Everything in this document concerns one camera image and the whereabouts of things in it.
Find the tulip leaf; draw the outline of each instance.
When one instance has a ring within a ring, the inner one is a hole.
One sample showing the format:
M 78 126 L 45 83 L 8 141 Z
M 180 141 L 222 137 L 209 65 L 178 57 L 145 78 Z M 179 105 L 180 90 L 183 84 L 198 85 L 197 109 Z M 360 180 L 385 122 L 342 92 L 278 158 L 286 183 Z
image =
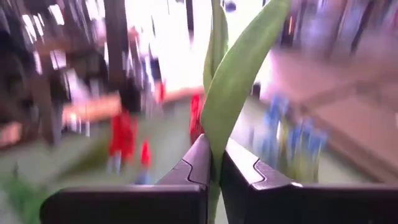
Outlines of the tulip leaf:
M 218 65 L 221 63 L 226 51 L 228 50 L 228 24 L 224 9 L 219 0 L 212 0 L 213 19 L 212 31 L 205 59 L 205 69 L 203 71 L 203 86 L 207 93 L 211 80 L 216 73 Z
M 289 7 L 290 0 L 271 0 L 265 5 L 224 56 L 213 77 L 201 123 L 210 142 L 216 182 L 220 179 L 229 136 L 256 75 L 282 29 Z

